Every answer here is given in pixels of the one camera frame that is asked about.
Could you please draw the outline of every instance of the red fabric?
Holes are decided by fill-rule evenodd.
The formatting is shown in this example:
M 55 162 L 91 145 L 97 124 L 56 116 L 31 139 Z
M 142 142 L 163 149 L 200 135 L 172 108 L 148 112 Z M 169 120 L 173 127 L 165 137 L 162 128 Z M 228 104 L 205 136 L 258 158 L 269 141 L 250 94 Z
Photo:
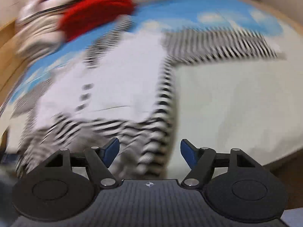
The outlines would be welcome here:
M 71 6 L 59 23 L 69 42 L 97 26 L 114 21 L 120 14 L 131 14 L 131 0 L 83 0 Z

